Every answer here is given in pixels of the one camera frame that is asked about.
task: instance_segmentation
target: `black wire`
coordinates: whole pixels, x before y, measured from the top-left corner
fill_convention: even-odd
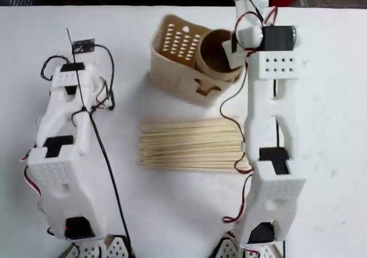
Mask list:
[[[286,258],[286,241],[283,241],[283,258]]]
[[[103,48],[107,51],[108,55],[110,56],[110,59],[111,59],[111,66],[112,66],[112,74],[111,74],[111,81],[110,81],[110,88],[108,90],[108,93],[106,95],[106,97],[101,101],[99,102],[96,106],[93,106],[92,108],[92,113],[94,113],[101,104],[103,104],[106,100],[108,100],[110,98],[110,96],[112,95],[112,89],[113,89],[113,86],[114,86],[114,80],[115,80],[115,62],[114,62],[114,58],[112,57],[112,54],[110,52],[110,50],[104,46],[104,45],[100,45],[100,44],[93,44],[95,47],[100,47],[100,48]]]
[[[261,24],[264,22],[264,17],[262,16],[262,14],[260,13],[260,10],[256,7],[256,5],[253,3],[252,0],[249,0],[250,3],[252,4],[253,8],[255,9],[255,12],[257,14],[257,16],[259,17]]]
[[[70,63],[69,59],[66,57],[66,56],[50,56],[49,58],[46,59],[44,65],[42,66],[42,69],[41,69],[41,77],[47,81],[51,81],[52,80],[52,77],[51,76],[50,78],[48,77],[45,77],[45,69],[47,67],[47,64],[54,58],[61,58],[63,60],[65,60],[68,64]]]
[[[241,125],[240,125],[236,120],[234,120],[234,119],[232,119],[232,118],[230,118],[230,117],[228,117],[228,116],[224,115],[224,114],[223,114],[223,112],[222,112],[222,108],[223,108],[223,105],[224,105],[226,102],[228,102],[228,101],[230,101],[231,99],[233,99],[235,96],[237,96],[237,95],[242,91],[243,86],[245,85],[245,82],[246,82],[246,77],[247,77],[247,68],[246,68],[246,71],[245,71],[245,77],[243,78],[243,81],[242,81],[242,84],[241,84],[240,89],[239,89],[239,90],[238,90],[238,91],[237,91],[233,96],[230,96],[229,98],[227,98],[226,100],[224,100],[224,101],[222,102],[222,104],[220,104],[220,107],[219,107],[219,113],[220,113],[220,115],[221,115],[222,117],[224,117],[225,119],[228,119],[228,120],[230,120],[230,121],[234,122],[234,123],[237,125],[237,127],[238,127],[238,128],[239,128],[239,130],[240,130],[240,133],[241,133],[241,136],[242,136],[243,142],[245,142],[245,135],[244,135],[244,134],[243,134],[243,132],[242,132]]]
[[[76,256],[76,258],[78,258],[80,256],[80,248],[75,243],[71,243],[71,246],[76,247],[76,249],[78,250],[78,255]]]
[[[117,186],[116,186],[116,182],[115,182],[115,177],[114,177],[114,174],[112,172],[112,169],[111,169],[111,165],[110,165],[110,160],[108,159],[108,156],[107,156],[107,152],[104,148],[104,145],[103,145],[103,142],[101,140],[101,137],[99,135],[99,132],[98,132],[98,129],[97,129],[97,125],[93,119],[93,116],[92,116],[93,113],[89,113],[89,118],[91,119],[91,123],[92,123],[92,126],[93,126],[93,129],[94,129],[94,132],[96,134],[96,137],[97,137],[97,140],[98,140],[98,143],[99,143],[99,146],[102,150],[102,153],[103,153],[103,157],[104,159],[106,160],[106,164],[107,164],[107,167],[108,167],[108,172],[110,172],[110,177],[111,177],[111,181],[112,181],[112,185],[114,187],[114,191],[115,191],[115,195],[116,195],[116,200],[117,200],[117,204],[118,204],[118,207],[119,207],[119,212],[120,212],[120,216],[121,216],[121,220],[122,220],[122,223],[124,225],[124,229],[125,229],[125,232],[126,232],[126,237],[127,237],[127,249],[131,250],[131,240],[130,240],[130,235],[128,234],[128,230],[127,230],[127,225],[126,225],[126,222],[125,222],[125,218],[124,218],[124,214],[122,212],[122,206],[121,206],[121,203],[120,203],[120,197],[119,197],[119,192],[117,190]]]
[[[55,233],[53,233],[53,232],[51,231],[51,228],[48,228],[48,229],[47,229],[47,233],[48,233],[48,235],[55,236]]]
[[[75,63],[75,53],[74,53],[74,49],[73,49],[73,42],[71,40],[71,37],[70,37],[70,33],[69,33],[68,28],[67,28],[67,32],[68,32],[68,37],[69,37],[69,40],[70,40],[70,43],[71,43],[72,54],[73,54],[73,59],[74,59],[74,63]],[[109,96],[111,95],[112,87],[113,87],[113,84],[114,84],[114,77],[115,77],[115,63],[114,63],[114,59],[112,57],[112,54],[111,54],[110,50],[107,47],[105,47],[103,45],[99,45],[99,44],[94,44],[94,46],[104,48],[108,52],[108,54],[110,56],[110,59],[111,59],[111,64],[112,64],[112,76],[111,76],[111,82],[110,82],[110,90],[108,91],[108,97],[106,96],[106,98],[103,99],[99,104],[97,104],[97,106],[95,106],[93,108],[93,110],[91,110],[88,114],[89,114],[89,118],[90,118],[91,123],[92,123],[93,130],[94,130],[94,132],[96,134],[98,144],[99,144],[99,146],[100,146],[100,148],[102,150],[103,157],[104,157],[104,159],[106,161],[108,172],[110,173],[112,185],[113,185],[114,191],[115,191],[115,196],[116,196],[117,204],[118,204],[118,207],[119,207],[120,217],[121,217],[122,224],[124,226],[125,233],[126,233],[127,244],[128,244],[127,249],[129,251],[129,253],[131,253],[131,240],[130,240],[130,235],[128,233],[128,229],[127,229],[125,217],[124,217],[124,214],[123,214],[123,211],[122,211],[122,206],[121,206],[121,202],[120,202],[119,192],[117,190],[117,186],[116,186],[116,182],[115,182],[115,177],[114,177],[114,174],[113,174],[112,169],[111,169],[111,164],[110,164],[110,160],[108,159],[108,155],[107,155],[106,149],[104,148],[104,144],[103,144],[102,139],[101,139],[101,137],[99,135],[99,131],[98,131],[97,125],[96,125],[96,123],[95,123],[95,121],[93,119],[93,116],[92,116],[92,114],[96,111],[96,109],[98,108],[98,106],[101,105],[101,104],[103,104],[109,98]],[[82,107],[82,109],[80,111],[75,112],[72,115],[72,117],[75,116],[76,114],[78,114],[79,112],[87,111],[87,109],[86,109],[86,107],[84,105],[84,102],[83,102],[83,94],[81,93],[80,81],[79,81],[79,74],[78,74],[77,71],[76,71],[76,77],[78,78],[77,79],[77,82],[78,82],[78,86],[79,86],[79,91],[80,91],[80,96],[81,96],[83,107]]]
[[[276,97],[276,79],[273,80],[273,95],[274,97]],[[278,121],[275,119],[276,122],[276,146],[279,147],[279,123]]]

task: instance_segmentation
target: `white 3d-printed robot arm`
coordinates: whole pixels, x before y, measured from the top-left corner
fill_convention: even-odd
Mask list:
[[[97,104],[97,97],[103,100],[106,92],[91,64],[84,65],[78,74],[80,88],[75,70],[56,69],[48,108],[38,124],[36,145],[29,154],[28,166],[40,188],[41,206],[55,236],[97,240],[106,236],[106,219],[85,183],[84,173],[88,169],[80,162],[89,152],[91,141],[88,112]],[[83,93],[88,112],[75,114],[83,106],[79,91]],[[109,100],[105,102],[106,106],[110,104]],[[72,120],[76,126],[75,137],[57,136]]]
[[[268,0],[235,0],[237,18],[248,11],[259,12]],[[256,49],[248,58],[248,115],[244,125],[245,152],[253,167],[252,185],[245,212],[235,234],[239,243],[266,244],[285,239],[296,215],[297,199],[306,181],[299,166],[296,87],[300,59],[296,47],[300,38],[294,26],[261,26],[249,16],[237,30],[237,41]],[[231,68],[243,64],[246,52],[233,42],[223,43]],[[278,91],[273,96],[273,83]],[[262,146],[268,120],[275,118],[284,135],[284,147]]]

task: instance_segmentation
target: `wire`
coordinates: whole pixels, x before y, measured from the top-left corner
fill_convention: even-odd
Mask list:
[[[41,195],[40,188],[28,177],[27,174],[28,165],[24,168],[24,180],[28,183],[30,187],[32,187],[39,195]]]
[[[261,15],[261,13],[260,13],[260,11],[259,11],[259,9],[256,7],[256,5],[253,3],[253,1],[252,0],[249,0],[250,1],[250,3],[252,4],[252,6],[253,6],[253,8],[255,9],[255,12],[256,12],[256,14],[257,14],[257,16],[259,17],[259,20],[260,20],[260,22],[261,22],[261,24],[263,23],[263,21],[264,21],[264,17]]]
[[[103,92],[103,89],[106,89],[106,96],[108,95],[108,86],[107,86],[107,82],[106,80],[103,78],[103,77],[99,77],[100,79],[102,79],[102,82],[103,82],[103,87],[101,89],[101,91],[96,95],[96,102],[97,103],[101,103],[98,99],[99,95]]]
[[[68,37],[69,37],[69,40],[70,40],[70,43],[71,43],[71,48],[72,48],[72,54],[73,54],[73,59],[74,59],[74,62],[75,62],[75,53],[74,53],[74,50],[73,50],[73,42],[71,40],[71,37],[70,37],[70,33],[69,33],[69,30],[67,28],[67,32],[68,32]],[[77,79],[77,82],[78,82],[78,87],[79,87],[79,90],[80,90],[80,96],[81,96],[81,100],[82,100],[82,104],[83,104],[83,107],[82,107],[82,111],[87,111],[88,114],[89,114],[89,118],[91,120],[91,123],[92,123],[92,127],[93,127],[93,130],[96,134],[96,137],[97,137],[97,141],[98,141],[98,144],[101,148],[101,151],[102,151],[102,154],[103,154],[103,157],[106,161],[106,164],[107,164],[107,168],[108,168],[108,172],[110,173],[110,177],[111,177],[111,181],[112,181],[112,185],[114,187],[114,192],[115,192],[115,196],[116,196],[116,200],[117,200],[117,204],[118,204],[118,207],[119,207],[119,213],[120,213],[120,217],[121,217],[121,220],[122,220],[122,223],[123,223],[123,226],[124,226],[124,230],[125,230],[125,233],[126,233],[126,238],[127,238],[127,249],[129,251],[129,253],[131,253],[131,240],[130,240],[130,235],[128,233],[128,229],[127,229],[127,225],[126,225],[126,221],[125,221],[125,217],[124,217],[124,214],[123,214],[123,211],[122,211],[122,206],[121,206],[121,202],[120,202],[120,197],[119,197],[119,193],[118,193],[118,190],[117,190],[117,186],[116,186],[116,182],[115,182],[115,177],[114,177],[114,174],[112,172],[112,169],[111,169],[111,164],[110,164],[110,160],[108,159],[108,155],[107,155],[107,152],[106,152],[106,149],[104,147],[104,144],[102,142],[102,139],[100,137],[100,134],[99,134],[99,131],[98,131],[98,128],[97,128],[97,125],[93,119],[93,113],[96,111],[96,109],[98,108],[99,105],[103,104],[108,98],[109,96],[111,95],[112,93],[112,87],[113,87],[113,84],[114,84],[114,77],[115,77],[115,63],[114,63],[114,59],[112,57],[112,54],[110,52],[110,50],[103,46],[103,45],[99,45],[99,44],[94,44],[95,46],[98,46],[98,47],[101,47],[101,48],[104,48],[109,56],[110,56],[110,59],[111,59],[111,63],[112,63],[112,76],[111,76],[111,82],[110,82],[110,90],[108,91],[108,97],[106,96],[105,99],[103,99],[99,104],[97,104],[97,106],[95,106],[90,112],[88,112],[87,108],[85,107],[84,103],[83,103],[83,94],[81,92],[81,89],[80,89],[80,81],[79,81],[79,74],[78,72],[76,71],[76,77],[78,78]]]
[[[55,236],[55,233],[53,233],[52,229],[51,228],[48,228],[47,229],[47,234],[48,235],[51,235],[51,236]]]
[[[249,53],[246,55],[246,59],[247,59],[247,57],[249,57],[250,55],[252,55],[252,54],[253,54],[253,53],[255,53],[255,52],[256,52],[256,50],[252,50],[251,52],[249,52]],[[248,72],[248,64],[247,64],[247,62],[246,62],[246,59],[245,59],[245,68],[246,68],[246,71],[245,71],[245,75],[244,75],[244,78],[243,78],[243,81],[242,81],[241,87],[239,88],[239,90],[238,90],[234,95],[232,95],[232,96],[230,96],[229,98],[227,98],[226,100],[224,100],[224,101],[220,104],[220,107],[219,107],[219,113],[220,113],[220,115],[221,115],[222,117],[224,117],[225,119],[228,119],[228,120],[230,120],[230,121],[234,122],[234,124],[235,124],[235,125],[237,125],[237,127],[239,128],[239,131],[240,131],[240,133],[241,133],[241,136],[242,136],[242,140],[243,140],[243,142],[245,142],[245,135],[244,135],[244,133],[242,132],[241,125],[240,125],[236,120],[234,120],[234,119],[232,119],[232,118],[230,118],[230,117],[228,117],[228,116],[224,115],[224,113],[223,113],[222,109],[223,109],[224,104],[225,104],[225,103],[227,103],[228,101],[230,101],[231,99],[233,99],[235,96],[237,96],[237,95],[242,91],[242,89],[243,89],[243,87],[244,87],[244,85],[245,85],[246,77],[247,77],[247,72]],[[237,170],[237,172],[239,172],[240,174],[248,174],[248,173],[250,173],[250,172],[252,172],[252,171],[253,171],[253,168],[251,168],[251,169],[249,169],[249,170],[241,170],[241,169],[239,169],[239,168],[237,167],[237,164],[238,164],[239,162],[241,162],[241,161],[243,160],[243,158],[244,158],[244,157],[245,157],[245,152],[243,152],[242,157],[241,157],[240,159],[236,160],[236,161],[235,161],[235,164],[234,164],[234,168],[235,168],[235,169]]]
[[[252,177],[252,174],[246,177],[245,182],[244,182],[243,187],[242,187],[242,203],[241,203],[240,211],[239,211],[238,215],[235,218],[229,217],[229,216],[224,216],[222,218],[223,223],[229,224],[229,223],[232,223],[232,222],[236,222],[242,216],[242,214],[245,210],[245,204],[246,204],[245,187],[246,187],[246,183],[247,183],[247,181],[250,177]]]
[[[239,38],[238,38],[238,35],[237,35],[237,28],[238,28],[238,26],[239,26],[239,24],[240,24],[240,22],[241,22],[241,20],[247,15],[247,14],[252,14],[252,15],[254,15],[254,16],[256,16],[258,19],[259,19],[259,21],[260,21],[260,23],[261,23],[261,25],[263,24],[263,21],[260,19],[260,17],[256,14],[256,13],[254,13],[253,11],[247,11],[247,12],[245,12],[244,14],[242,14],[240,17],[239,17],[239,19],[237,19],[237,21],[236,21],[236,24],[235,24],[235,30],[234,30],[234,33],[235,33],[235,36],[236,36],[236,38],[237,38],[237,43],[240,45],[240,47],[241,48],[243,48],[243,49],[245,49],[245,47],[242,45],[242,43],[240,43],[240,41],[239,41]]]
[[[99,102],[96,106],[93,106],[92,111],[91,111],[92,113],[95,112],[101,104],[106,102],[106,100],[108,100],[111,97],[111,95],[113,95],[112,88],[114,86],[114,80],[115,80],[115,62],[114,62],[114,58],[111,54],[111,51],[104,45],[94,44],[94,46],[103,48],[107,51],[107,53],[108,53],[108,55],[110,56],[110,59],[111,59],[112,74],[111,74],[110,88],[108,90],[108,93],[106,94],[106,97],[101,102]]]
[[[283,258],[286,258],[286,241],[283,241]]]
[[[269,12],[269,14],[266,16],[263,24],[267,26],[267,22],[269,21],[270,17],[274,15],[273,22],[270,24],[270,26],[274,26],[276,18],[278,16],[278,7],[273,7],[272,10]]]
[[[70,63],[69,59],[66,57],[66,56],[50,56],[49,58],[46,59],[44,65],[42,66],[42,69],[41,69],[41,77],[45,80],[48,80],[48,81],[51,81],[52,80],[52,77],[51,76],[50,78],[48,77],[45,77],[45,69],[47,67],[47,64],[54,58],[61,58],[63,60],[65,60],[68,64]]]
[[[252,256],[252,253],[256,253],[256,258],[260,258],[260,257],[261,257],[260,252],[258,252],[258,251],[256,251],[256,250],[254,250],[254,249],[244,248],[244,250],[245,250],[245,251],[248,251],[248,252],[251,254],[251,256]]]
[[[276,97],[276,79],[273,80],[273,96]],[[279,123],[275,119],[275,129],[276,129],[276,146],[279,147]]]
[[[113,174],[112,169],[111,169],[110,160],[108,159],[107,152],[106,152],[106,150],[104,148],[104,144],[103,144],[103,142],[101,140],[101,137],[99,135],[99,132],[98,132],[98,129],[97,129],[97,125],[96,125],[96,123],[95,123],[95,121],[93,119],[92,113],[89,113],[89,118],[91,119],[91,123],[92,123],[93,129],[94,129],[94,132],[96,134],[98,144],[99,144],[99,146],[100,146],[100,148],[102,150],[102,153],[103,153],[103,157],[106,160],[108,172],[110,173],[112,185],[113,185],[114,191],[115,191],[116,200],[117,200],[117,203],[118,203],[121,220],[122,220],[122,223],[124,225],[125,232],[126,232],[128,249],[131,249],[131,240],[130,240],[130,236],[128,234],[127,225],[126,225],[126,222],[125,222],[124,214],[123,214],[123,211],[122,211],[122,206],[121,206],[121,203],[120,203],[119,192],[117,190],[117,186],[116,186],[116,182],[115,182],[115,177],[114,177],[114,174]]]
[[[76,258],[78,258],[80,256],[80,248],[79,248],[79,246],[77,244],[75,244],[75,243],[71,243],[71,246],[72,247],[75,247],[77,249],[78,255],[76,256]]]

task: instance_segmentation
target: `white plastic basket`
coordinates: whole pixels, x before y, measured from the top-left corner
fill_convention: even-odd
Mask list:
[[[202,36],[210,29],[168,14],[151,42],[150,80],[158,88],[190,103],[210,107],[235,81],[213,79],[196,67]]]

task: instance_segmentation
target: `white surface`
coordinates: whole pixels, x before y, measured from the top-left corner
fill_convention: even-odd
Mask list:
[[[149,42],[166,13],[210,28],[233,29],[234,8],[198,7],[12,7],[0,8],[0,249],[3,257],[57,257],[65,241],[47,235],[37,196],[22,179],[18,161],[33,145],[37,118],[48,103],[40,78],[53,54],[71,58],[73,39],[96,38],[116,61],[113,112],[96,122],[111,159],[137,257],[207,257],[240,205],[244,177],[237,174],[144,170],[138,167],[141,119],[218,115],[150,87]],[[302,28],[305,76],[300,79],[300,165],[307,182],[288,235],[288,256],[358,256],[367,232],[367,11],[280,9],[279,24]],[[93,56],[110,75],[103,50]],[[56,66],[50,64],[45,75]],[[222,98],[234,93],[236,85]],[[225,111],[246,112],[247,91]],[[274,125],[265,140],[275,144]],[[107,167],[93,141],[86,181],[109,213],[109,233],[122,233]]]

